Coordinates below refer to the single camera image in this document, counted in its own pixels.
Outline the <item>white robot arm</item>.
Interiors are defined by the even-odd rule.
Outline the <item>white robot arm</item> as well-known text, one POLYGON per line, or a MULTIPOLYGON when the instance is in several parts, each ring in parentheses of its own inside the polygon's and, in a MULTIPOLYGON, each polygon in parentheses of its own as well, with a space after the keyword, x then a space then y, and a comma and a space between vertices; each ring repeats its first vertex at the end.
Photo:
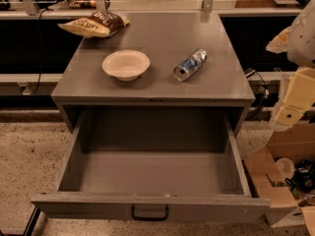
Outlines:
POLYGON ((279 100, 269 121, 274 131, 295 125, 315 103, 315 0, 296 0, 303 6, 292 24, 266 46, 272 53, 286 53, 298 66, 291 76, 283 76, 279 100))

